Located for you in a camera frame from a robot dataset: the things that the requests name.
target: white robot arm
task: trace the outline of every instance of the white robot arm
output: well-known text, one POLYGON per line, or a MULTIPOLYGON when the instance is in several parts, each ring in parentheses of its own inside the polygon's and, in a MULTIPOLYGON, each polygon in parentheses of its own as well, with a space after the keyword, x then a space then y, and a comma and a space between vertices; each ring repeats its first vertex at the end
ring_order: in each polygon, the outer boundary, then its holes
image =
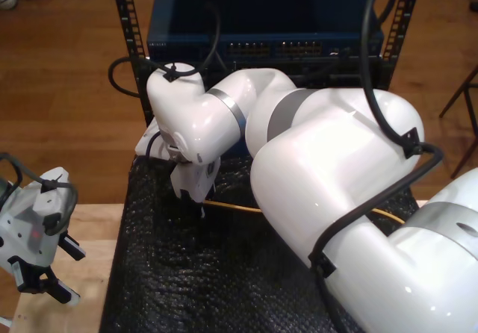
POLYGON ((1 159, 12 163, 17 184, 22 171, 35 181, 20 188, 0 178, 0 267, 15 278, 20 292, 48 293, 60 303, 76 305, 80 296, 51 268, 57 247, 76 261, 85 257, 67 231, 77 200, 68 172, 57 167, 36 177, 9 154, 0 153, 1 159))
MULTIPOLYGON (((245 69, 205 93, 199 74, 169 82, 158 70, 149 78, 148 94, 163 137, 152 155, 164 158, 177 150, 177 170, 207 172, 215 163, 209 181, 191 184, 191 176, 183 176, 173 185, 188 186, 201 202, 219 156, 245 135, 257 203, 309 267, 317 238, 331 224, 409 174, 418 161, 405 158, 382 133, 362 89, 297 89, 276 69, 245 69)), ((382 90, 375 95, 397 133, 414 132, 423 141, 423 124, 407 101, 382 90)), ((390 237, 361 217, 327 243, 323 253, 333 270, 326 273, 326 286, 367 332, 476 331, 477 186, 473 170, 390 237)))

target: table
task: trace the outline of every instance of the table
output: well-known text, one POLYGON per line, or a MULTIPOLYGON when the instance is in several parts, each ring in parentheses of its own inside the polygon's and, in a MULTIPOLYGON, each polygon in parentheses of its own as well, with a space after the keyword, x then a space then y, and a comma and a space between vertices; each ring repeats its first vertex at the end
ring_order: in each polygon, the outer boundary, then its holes
POLYGON ((69 233, 86 251, 76 262, 62 249, 52 268, 81 296, 76 307, 62 305, 48 294, 20 296, 10 333, 97 332, 103 311, 123 205, 78 205, 69 233))

